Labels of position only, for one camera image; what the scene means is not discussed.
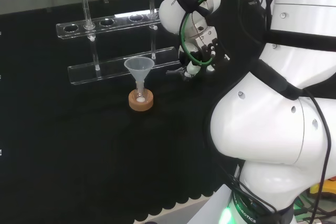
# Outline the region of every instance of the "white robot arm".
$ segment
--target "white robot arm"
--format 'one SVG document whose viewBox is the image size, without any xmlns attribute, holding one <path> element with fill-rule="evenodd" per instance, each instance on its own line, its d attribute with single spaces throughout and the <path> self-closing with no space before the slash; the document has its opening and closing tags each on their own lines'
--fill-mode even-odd
<svg viewBox="0 0 336 224">
<path fill-rule="evenodd" d="M 172 33 L 179 32 L 184 14 L 176 0 L 160 7 L 161 22 Z M 336 0 L 275 0 L 271 29 L 336 37 L 335 17 Z M 260 60 L 299 89 L 336 73 L 332 51 L 266 44 Z M 336 176 L 336 101 L 316 100 L 331 133 L 327 179 Z M 320 181 L 327 135 L 316 106 L 309 98 L 285 98 L 251 72 L 216 106 L 211 135 L 221 153 L 246 160 L 241 183 L 278 211 Z M 247 223 L 233 200 L 230 208 L 235 223 Z M 287 223 L 296 223 L 295 218 Z"/>
</svg>

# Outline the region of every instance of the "test tube rack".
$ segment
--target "test tube rack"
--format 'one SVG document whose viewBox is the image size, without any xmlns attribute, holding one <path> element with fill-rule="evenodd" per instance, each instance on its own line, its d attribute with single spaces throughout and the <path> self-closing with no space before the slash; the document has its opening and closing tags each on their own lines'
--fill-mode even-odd
<svg viewBox="0 0 336 224">
<path fill-rule="evenodd" d="M 165 66 L 179 65 L 179 57 L 174 47 L 156 49 L 157 24 L 160 23 L 155 0 L 150 0 L 150 9 L 132 15 L 113 15 L 91 19 L 88 0 L 82 0 L 85 20 L 56 25 L 57 36 L 61 39 L 87 36 L 93 62 L 68 67 L 70 83 L 73 85 L 105 80 L 130 74 L 124 67 L 124 62 L 132 57 L 149 57 L 154 60 L 153 69 Z M 97 53 L 96 34 L 148 26 L 151 30 L 151 51 L 135 55 L 100 61 Z"/>
</svg>

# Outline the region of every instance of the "glass test tube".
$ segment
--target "glass test tube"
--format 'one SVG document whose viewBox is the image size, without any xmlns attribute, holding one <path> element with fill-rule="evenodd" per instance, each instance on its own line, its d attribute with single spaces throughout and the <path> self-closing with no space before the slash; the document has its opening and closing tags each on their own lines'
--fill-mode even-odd
<svg viewBox="0 0 336 224">
<path fill-rule="evenodd" d="M 150 0 L 150 19 L 156 19 L 155 0 Z"/>
<path fill-rule="evenodd" d="M 150 25 L 149 28 L 151 30 L 152 60 L 155 60 L 156 59 L 156 31 L 158 27 L 156 25 Z"/>
<path fill-rule="evenodd" d="M 90 10 L 89 10 L 89 2 L 88 0 L 82 0 L 83 4 L 83 11 L 85 15 L 85 20 L 86 24 L 84 25 L 85 29 L 94 29 L 94 24 L 91 21 L 91 15 L 90 15 Z"/>
<path fill-rule="evenodd" d="M 101 77 L 97 46 L 96 46 L 96 36 L 95 35 L 88 35 L 88 36 L 90 36 L 89 39 L 90 39 L 90 47 L 91 47 L 94 69 L 96 70 L 97 77 Z"/>
<path fill-rule="evenodd" d="M 150 0 L 149 2 L 149 8 L 150 8 L 150 19 L 156 19 L 156 12 L 155 12 L 155 0 Z M 149 26 L 151 30 L 151 49 L 152 49 L 152 59 L 156 59 L 156 25 L 150 25 Z"/>
</svg>

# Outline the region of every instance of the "black table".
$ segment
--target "black table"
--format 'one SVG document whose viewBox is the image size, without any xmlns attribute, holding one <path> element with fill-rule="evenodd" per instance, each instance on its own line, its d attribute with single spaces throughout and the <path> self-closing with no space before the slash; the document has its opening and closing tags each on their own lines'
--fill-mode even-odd
<svg viewBox="0 0 336 224">
<path fill-rule="evenodd" d="M 157 7 L 162 0 L 157 0 Z M 92 2 L 92 17 L 142 10 L 148 0 Z M 245 4 L 261 39 L 260 9 Z M 150 72 L 154 107 L 128 106 L 131 76 L 72 86 L 67 67 L 92 61 L 87 38 L 61 40 L 55 24 L 83 19 L 81 4 L 0 16 L 0 223 L 133 223 L 223 183 L 204 144 L 203 123 L 223 90 L 261 48 L 241 31 L 236 0 L 208 22 L 231 57 L 211 78 L 183 82 Z M 101 60 L 150 50 L 149 31 L 99 34 Z M 178 47 L 159 27 L 157 48 Z M 223 158 L 229 172 L 236 161 Z"/>
</svg>

